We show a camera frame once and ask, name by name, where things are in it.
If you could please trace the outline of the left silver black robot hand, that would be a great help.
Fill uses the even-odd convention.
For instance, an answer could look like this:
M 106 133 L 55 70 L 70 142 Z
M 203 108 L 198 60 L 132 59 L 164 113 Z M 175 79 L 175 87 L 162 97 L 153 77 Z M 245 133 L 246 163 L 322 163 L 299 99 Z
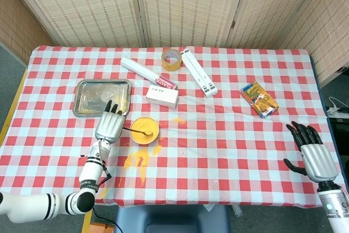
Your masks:
M 97 140 L 106 140 L 114 144 L 120 138 L 126 118 L 121 111 L 116 112 L 117 108 L 118 104 L 112 106 L 112 100 L 107 102 L 95 130 Z

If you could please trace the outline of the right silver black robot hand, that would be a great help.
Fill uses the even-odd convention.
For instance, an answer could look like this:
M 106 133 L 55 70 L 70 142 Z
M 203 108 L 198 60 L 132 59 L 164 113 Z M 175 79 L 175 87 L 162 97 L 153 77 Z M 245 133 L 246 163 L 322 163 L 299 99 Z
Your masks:
M 284 159 L 285 165 L 293 172 L 308 176 L 313 182 L 332 183 L 339 175 L 333 158 L 319 133 L 312 126 L 292 121 L 286 128 L 291 132 L 294 142 L 301 154 L 304 167 L 293 165 Z

